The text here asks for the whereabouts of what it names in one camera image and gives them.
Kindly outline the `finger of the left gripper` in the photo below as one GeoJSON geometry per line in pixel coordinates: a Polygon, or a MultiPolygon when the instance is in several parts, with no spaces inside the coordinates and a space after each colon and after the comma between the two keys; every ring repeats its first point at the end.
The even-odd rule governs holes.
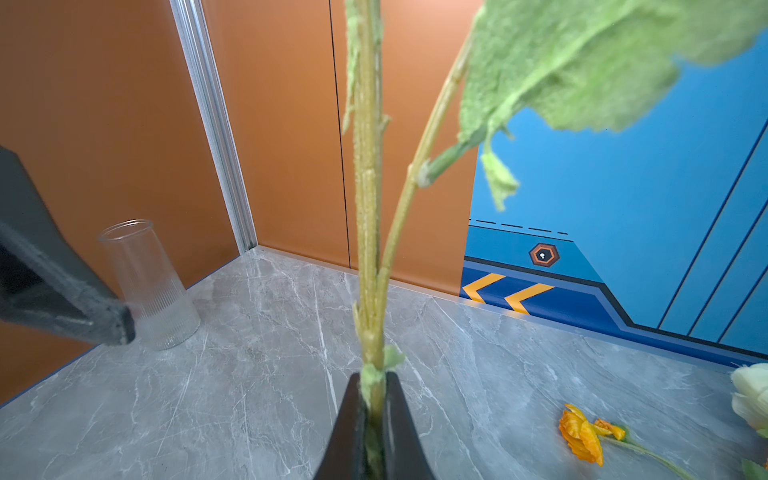
{"type": "Polygon", "coordinates": [[[135,337],[128,307],[61,235],[19,157],[1,149],[1,319],[91,344],[135,337]]]}

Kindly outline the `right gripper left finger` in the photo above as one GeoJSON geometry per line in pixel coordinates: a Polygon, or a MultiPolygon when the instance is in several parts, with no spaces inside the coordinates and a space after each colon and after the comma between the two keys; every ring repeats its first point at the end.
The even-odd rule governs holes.
{"type": "Polygon", "coordinates": [[[367,407],[359,383],[360,374],[352,374],[314,480],[363,480],[367,478],[364,440],[367,407]]]}

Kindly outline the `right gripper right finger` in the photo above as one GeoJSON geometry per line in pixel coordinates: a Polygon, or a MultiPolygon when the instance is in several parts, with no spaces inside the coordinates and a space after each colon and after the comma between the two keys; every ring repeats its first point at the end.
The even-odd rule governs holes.
{"type": "Polygon", "coordinates": [[[385,478],[435,480],[398,375],[387,372],[386,383],[382,414],[385,478]]]}

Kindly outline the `white cream rose stem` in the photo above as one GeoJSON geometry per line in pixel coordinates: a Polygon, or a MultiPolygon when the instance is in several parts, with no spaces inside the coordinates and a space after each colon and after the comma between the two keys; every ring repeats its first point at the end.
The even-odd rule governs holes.
{"type": "Polygon", "coordinates": [[[767,364],[742,366],[730,374],[736,388],[733,411],[762,438],[767,438],[767,364]]]}

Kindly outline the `orange poppy flower stem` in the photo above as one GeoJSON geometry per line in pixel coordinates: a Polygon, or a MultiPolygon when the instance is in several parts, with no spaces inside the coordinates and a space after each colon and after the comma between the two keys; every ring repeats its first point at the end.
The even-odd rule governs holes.
{"type": "Polygon", "coordinates": [[[376,1],[345,5],[347,91],[342,122],[353,136],[362,348],[365,475],[382,479],[395,459],[385,433],[389,374],[403,361],[385,341],[388,287],[415,192],[467,150],[481,163],[497,209],[518,181],[491,146],[523,109],[551,128],[621,131],[677,82],[680,61],[721,64],[767,26],[763,1],[486,1],[440,90],[408,166],[387,236],[380,233],[384,27],[376,1]]]}

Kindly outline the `clear ribbed glass vase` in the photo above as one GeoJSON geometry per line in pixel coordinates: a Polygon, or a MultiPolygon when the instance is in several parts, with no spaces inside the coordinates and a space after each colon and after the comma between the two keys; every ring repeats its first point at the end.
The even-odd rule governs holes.
{"type": "Polygon", "coordinates": [[[142,343],[166,350],[198,330],[201,318],[151,221],[134,219],[115,224],[101,233],[99,241],[142,343]]]}

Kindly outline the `left aluminium corner post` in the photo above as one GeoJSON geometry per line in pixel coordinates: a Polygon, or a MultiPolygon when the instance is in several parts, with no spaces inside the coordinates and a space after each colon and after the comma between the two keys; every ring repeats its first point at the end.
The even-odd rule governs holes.
{"type": "Polygon", "coordinates": [[[169,2],[227,215],[240,254],[258,245],[203,2],[169,2]]]}

